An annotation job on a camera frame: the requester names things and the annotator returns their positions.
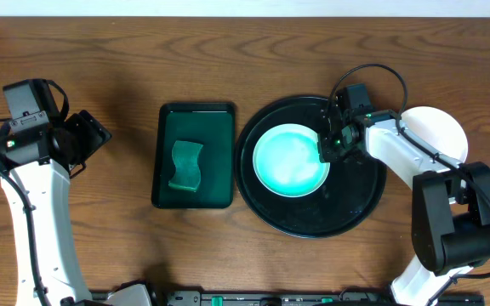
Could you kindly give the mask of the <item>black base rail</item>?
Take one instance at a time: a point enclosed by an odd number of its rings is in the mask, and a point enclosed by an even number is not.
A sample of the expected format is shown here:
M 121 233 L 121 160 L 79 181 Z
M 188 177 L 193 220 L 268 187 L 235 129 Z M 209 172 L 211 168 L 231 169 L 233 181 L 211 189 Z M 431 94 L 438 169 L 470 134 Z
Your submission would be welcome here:
M 140 305 L 142 301 L 128 302 L 120 292 L 92 291 L 96 303 L 109 305 Z M 403 305 L 397 304 L 388 292 L 368 290 L 364 288 L 346 288 L 342 292 L 326 294 L 290 294 L 250 293 L 250 292 L 199 292 L 175 291 L 156 295 L 146 289 L 146 298 L 151 305 L 169 306 L 305 306 L 305 305 Z M 461 293 L 447 294 L 439 297 L 433 305 L 442 306 L 484 306 L 485 299 L 481 294 Z

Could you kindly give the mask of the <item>white plate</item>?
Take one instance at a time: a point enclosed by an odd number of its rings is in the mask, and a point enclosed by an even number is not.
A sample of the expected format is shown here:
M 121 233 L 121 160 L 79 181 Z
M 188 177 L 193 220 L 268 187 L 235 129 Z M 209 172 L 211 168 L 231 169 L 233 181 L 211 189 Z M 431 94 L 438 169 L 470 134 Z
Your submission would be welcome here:
M 442 154 L 465 162 L 469 144 L 459 122 L 444 110 L 417 106 L 402 113 L 409 129 Z
M 261 135 L 254 146 L 253 166 L 264 187 L 287 198 L 313 193 L 330 171 L 330 164 L 320 158 L 318 134 L 295 123 L 272 127 Z

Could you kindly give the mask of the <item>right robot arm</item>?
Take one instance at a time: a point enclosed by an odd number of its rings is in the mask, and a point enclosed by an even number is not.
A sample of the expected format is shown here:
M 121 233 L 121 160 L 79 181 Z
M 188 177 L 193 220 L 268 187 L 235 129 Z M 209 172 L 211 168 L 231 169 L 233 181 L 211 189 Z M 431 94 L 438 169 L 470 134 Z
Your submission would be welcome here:
M 395 303 L 434 305 L 460 279 L 490 278 L 490 168 L 445 156 L 392 110 L 326 108 L 322 162 L 361 154 L 382 162 L 412 191 L 415 256 L 390 285 Z

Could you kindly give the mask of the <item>black rectangular tray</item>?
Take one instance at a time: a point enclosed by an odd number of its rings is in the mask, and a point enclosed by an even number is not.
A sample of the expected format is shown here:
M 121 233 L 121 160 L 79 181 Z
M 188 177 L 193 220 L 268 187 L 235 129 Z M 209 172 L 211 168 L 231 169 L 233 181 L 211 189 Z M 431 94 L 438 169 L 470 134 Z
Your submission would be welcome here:
M 172 148 L 176 140 L 202 144 L 197 192 L 174 190 Z M 151 203 L 160 209 L 223 209 L 233 200 L 235 111 L 231 103 L 168 103 L 158 118 Z

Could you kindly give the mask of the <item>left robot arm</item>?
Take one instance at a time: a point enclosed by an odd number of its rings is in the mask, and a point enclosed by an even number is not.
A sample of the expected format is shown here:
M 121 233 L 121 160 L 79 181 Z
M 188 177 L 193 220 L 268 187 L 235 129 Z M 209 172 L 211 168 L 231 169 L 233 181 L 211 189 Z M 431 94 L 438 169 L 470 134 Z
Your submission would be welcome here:
M 19 305 L 95 305 L 77 259 L 69 213 L 74 168 L 111 139 L 87 111 L 65 121 L 39 111 L 0 136 L 1 187 L 14 229 Z

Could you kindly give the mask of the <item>green scrubbing sponge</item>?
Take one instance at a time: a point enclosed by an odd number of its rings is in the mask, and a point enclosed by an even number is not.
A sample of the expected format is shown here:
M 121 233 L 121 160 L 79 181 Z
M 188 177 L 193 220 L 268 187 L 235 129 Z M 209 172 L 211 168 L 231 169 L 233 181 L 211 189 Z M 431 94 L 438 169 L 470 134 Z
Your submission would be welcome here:
M 171 156 L 174 163 L 174 175 L 168 186 L 174 190 L 197 192 L 202 180 L 199 156 L 203 145 L 195 142 L 176 140 Z

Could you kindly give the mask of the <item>black round tray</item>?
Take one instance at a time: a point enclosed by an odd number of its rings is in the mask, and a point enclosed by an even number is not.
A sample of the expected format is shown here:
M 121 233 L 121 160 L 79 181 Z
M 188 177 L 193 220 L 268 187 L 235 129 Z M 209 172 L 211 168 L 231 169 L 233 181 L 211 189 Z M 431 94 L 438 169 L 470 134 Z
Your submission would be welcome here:
M 322 96 L 290 96 L 259 110 L 243 128 L 235 147 L 237 187 L 249 208 L 263 221 L 289 235 L 324 238 L 356 227 L 377 206 L 387 176 L 386 165 L 373 158 L 349 157 L 330 165 L 328 177 L 309 195 L 277 195 L 254 173 L 253 152 L 260 136 L 270 128 L 296 123 L 319 132 Z

